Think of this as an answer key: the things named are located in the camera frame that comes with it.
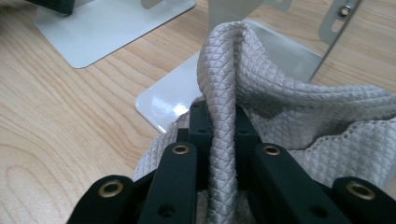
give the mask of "metal plate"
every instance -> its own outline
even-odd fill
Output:
[[[194,0],[143,4],[131,0],[76,1],[71,16],[40,7],[35,25],[75,68],[94,63],[195,5]]]

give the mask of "wood grain surface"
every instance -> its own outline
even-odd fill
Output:
[[[396,91],[395,5],[364,1],[313,82]],[[35,28],[35,10],[23,0],[0,0],[0,223],[65,223],[94,181],[132,176],[159,134],[135,110],[136,96],[206,36],[207,1],[197,0],[99,62],[74,69]]]

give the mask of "towel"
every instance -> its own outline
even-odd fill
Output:
[[[286,148],[304,170],[330,186],[356,176],[380,188],[396,170],[396,95],[376,86],[303,83],[271,61],[247,24],[223,23],[206,40],[197,81],[212,119],[209,188],[198,195],[198,223],[253,223],[245,192],[237,189],[235,105],[244,108],[263,142]],[[188,128],[189,113],[155,138],[134,171],[157,168],[163,149]]]

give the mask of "white metal base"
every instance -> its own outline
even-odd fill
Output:
[[[294,79],[308,82],[321,57],[312,50],[251,20],[244,20],[256,32],[271,60]],[[199,52],[160,79],[135,101],[136,109],[160,132],[188,111],[192,101],[201,96],[196,68]]]
[[[35,25],[71,66],[82,68],[194,5],[194,0],[77,0],[71,16],[40,7]]]

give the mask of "screw hole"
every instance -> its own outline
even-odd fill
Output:
[[[372,200],[375,198],[375,193],[371,189],[357,182],[348,183],[346,189],[353,195],[364,200]]]
[[[122,192],[123,184],[119,180],[107,181],[99,188],[99,195],[103,198],[111,198]]]
[[[158,214],[163,218],[172,217],[175,214],[175,207],[172,204],[165,203],[158,209]]]
[[[311,205],[309,207],[309,211],[314,214],[316,217],[326,218],[329,216],[326,209],[322,208],[319,205]]]
[[[185,147],[185,146],[177,146],[177,147],[172,148],[172,151],[175,154],[179,154],[179,155],[186,154],[186,153],[189,152],[189,150],[190,149],[188,147]]]
[[[340,20],[344,20],[350,13],[350,7],[349,6],[343,6],[340,7],[340,9],[338,10],[338,18]]]
[[[277,149],[276,147],[265,147],[264,152],[271,156],[277,156],[280,154],[279,149]]]

